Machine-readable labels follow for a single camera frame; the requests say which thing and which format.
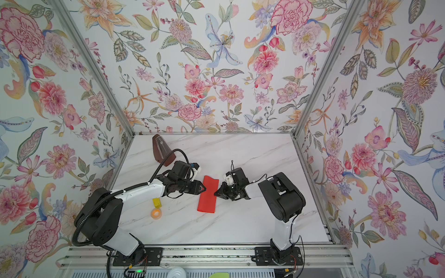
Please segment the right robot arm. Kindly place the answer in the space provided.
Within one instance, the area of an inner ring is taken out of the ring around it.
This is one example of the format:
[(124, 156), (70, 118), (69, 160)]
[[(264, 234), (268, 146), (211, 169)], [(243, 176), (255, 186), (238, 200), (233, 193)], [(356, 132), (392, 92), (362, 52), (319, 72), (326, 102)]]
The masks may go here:
[(306, 199), (283, 172), (270, 177), (264, 174), (258, 180), (249, 181), (241, 168), (235, 168), (225, 174), (214, 196), (233, 202), (264, 198), (276, 219), (271, 238), (272, 253), (282, 258), (293, 251), (294, 221), (306, 206)]

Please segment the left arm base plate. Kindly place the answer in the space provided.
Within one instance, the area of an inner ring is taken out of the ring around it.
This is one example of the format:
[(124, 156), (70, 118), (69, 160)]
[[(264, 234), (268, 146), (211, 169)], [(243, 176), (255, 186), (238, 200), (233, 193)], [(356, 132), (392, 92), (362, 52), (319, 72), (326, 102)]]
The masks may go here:
[(145, 247), (138, 248), (132, 255), (124, 256), (117, 252), (112, 262), (112, 266), (160, 266), (163, 254), (161, 247)]

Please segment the brown wooden metronome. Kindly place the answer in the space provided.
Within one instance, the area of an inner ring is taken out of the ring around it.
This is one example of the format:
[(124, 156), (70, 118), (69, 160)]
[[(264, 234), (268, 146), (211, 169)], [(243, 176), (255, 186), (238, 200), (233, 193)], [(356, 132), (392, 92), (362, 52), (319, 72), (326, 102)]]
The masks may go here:
[(152, 142), (153, 142), (154, 159), (159, 164), (161, 164), (164, 161), (163, 165), (167, 167), (175, 161), (176, 155), (170, 154), (172, 150), (168, 146), (167, 142), (162, 138), (162, 136), (156, 134), (152, 138)]

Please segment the white round object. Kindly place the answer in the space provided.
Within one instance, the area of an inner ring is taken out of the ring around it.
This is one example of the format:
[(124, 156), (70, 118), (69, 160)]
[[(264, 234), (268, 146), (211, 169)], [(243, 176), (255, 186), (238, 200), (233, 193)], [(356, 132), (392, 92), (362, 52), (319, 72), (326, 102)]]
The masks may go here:
[(168, 272), (167, 278), (187, 278), (187, 273), (181, 267), (174, 267)]

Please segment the yellow block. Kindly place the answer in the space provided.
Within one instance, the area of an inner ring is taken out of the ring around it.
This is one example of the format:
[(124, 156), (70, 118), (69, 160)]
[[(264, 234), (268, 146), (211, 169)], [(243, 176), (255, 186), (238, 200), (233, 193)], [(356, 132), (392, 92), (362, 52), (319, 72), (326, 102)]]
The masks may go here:
[(155, 208), (161, 208), (162, 207), (160, 198), (153, 199), (153, 204), (154, 204)]

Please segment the green object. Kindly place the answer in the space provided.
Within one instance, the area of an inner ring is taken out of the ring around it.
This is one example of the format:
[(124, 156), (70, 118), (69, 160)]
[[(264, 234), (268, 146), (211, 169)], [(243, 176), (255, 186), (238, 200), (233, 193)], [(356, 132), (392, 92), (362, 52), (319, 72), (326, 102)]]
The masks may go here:
[(227, 272), (217, 272), (209, 276), (209, 278), (230, 278)]

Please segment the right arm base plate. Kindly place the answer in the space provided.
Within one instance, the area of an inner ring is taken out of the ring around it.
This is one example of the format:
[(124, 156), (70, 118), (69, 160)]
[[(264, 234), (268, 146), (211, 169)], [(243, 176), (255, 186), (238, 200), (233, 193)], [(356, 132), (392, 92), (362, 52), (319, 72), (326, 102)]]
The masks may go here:
[(284, 251), (272, 247), (255, 247), (251, 260), (257, 266), (303, 266), (303, 258), (298, 247), (289, 247)]

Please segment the red square paper sheet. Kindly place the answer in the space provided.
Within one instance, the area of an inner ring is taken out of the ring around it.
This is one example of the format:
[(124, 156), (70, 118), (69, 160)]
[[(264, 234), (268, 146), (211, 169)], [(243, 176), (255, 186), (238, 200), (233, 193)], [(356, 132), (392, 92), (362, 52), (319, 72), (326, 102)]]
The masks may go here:
[(215, 213), (217, 197), (214, 195), (219, 188), (219, 180), (205, 176), (203, 185), (206, 191), (200, 194), (197, 211), (201, 213)]

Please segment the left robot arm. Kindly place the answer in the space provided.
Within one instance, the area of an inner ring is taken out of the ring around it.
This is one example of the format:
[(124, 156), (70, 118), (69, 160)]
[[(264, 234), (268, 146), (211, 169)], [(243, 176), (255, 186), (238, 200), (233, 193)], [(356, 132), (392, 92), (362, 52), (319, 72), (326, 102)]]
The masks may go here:
[(180, 195), (200, 195), (206, 188), (195, 179), (199, 171), (197, 163), (176, 161), (172, 169), (156, 175), (148, 182), (117, 191), (105, 188), (95, 190), (74, 221), (73, 245), (82, 247), (92, 244), (116, 251), (128, 259), (142, 260), (146, 256), (144, 244), (131, 232), (119, 227), (122, 213), (174, 192)]

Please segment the aluminium front rail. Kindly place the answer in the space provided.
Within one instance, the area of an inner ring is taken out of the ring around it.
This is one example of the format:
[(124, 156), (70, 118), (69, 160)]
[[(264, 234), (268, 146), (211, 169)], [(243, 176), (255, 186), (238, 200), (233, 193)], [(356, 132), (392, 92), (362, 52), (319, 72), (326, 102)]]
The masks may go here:
[(259, 265), (257, 259), (264, 259), (256, 250), (264, 244), (217, 244), (217, 245), (149, 245), (149, 255), (141, 267), (168, 269), (174, 266), (198, 269), (222, 268), (293, 268), (300, 259), (305, 269), (353, 268), (353, 259), (343, 245), (306, 244), (299, 245), (300, 254), (289, 263), (275, 263), (267, 258), (268, 265)]

